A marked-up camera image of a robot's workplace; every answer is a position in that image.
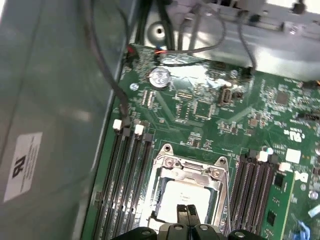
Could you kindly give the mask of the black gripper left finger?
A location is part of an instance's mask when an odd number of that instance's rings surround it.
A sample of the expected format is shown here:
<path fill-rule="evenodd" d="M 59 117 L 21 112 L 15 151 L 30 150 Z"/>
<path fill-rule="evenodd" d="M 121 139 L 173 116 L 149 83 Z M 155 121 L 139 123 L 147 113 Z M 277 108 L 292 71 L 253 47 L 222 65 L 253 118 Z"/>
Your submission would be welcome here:
<path fill-rule="evenodd" d="M 141 226 L 123 233 L 115 240 L 189 240 L 190 221 L 186 205 L 178 204 L 176 207 L 177 222 L 164 223 L 158 233 L 155 230 Z"/>

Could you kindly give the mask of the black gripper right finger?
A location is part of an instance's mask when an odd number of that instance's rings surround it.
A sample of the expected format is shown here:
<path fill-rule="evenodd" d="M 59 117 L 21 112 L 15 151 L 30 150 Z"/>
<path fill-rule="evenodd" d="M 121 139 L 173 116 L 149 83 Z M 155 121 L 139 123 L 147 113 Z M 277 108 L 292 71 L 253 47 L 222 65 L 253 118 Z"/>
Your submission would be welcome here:
<path fill-rule="evenodd" d="M 243 229 L 234 230 L 227 236 L 219 229 L 209 224 L 200 222 L 195 205 L 187 205 L 187 216 L 192 240 L 261 240 L 262 237 Z"/>

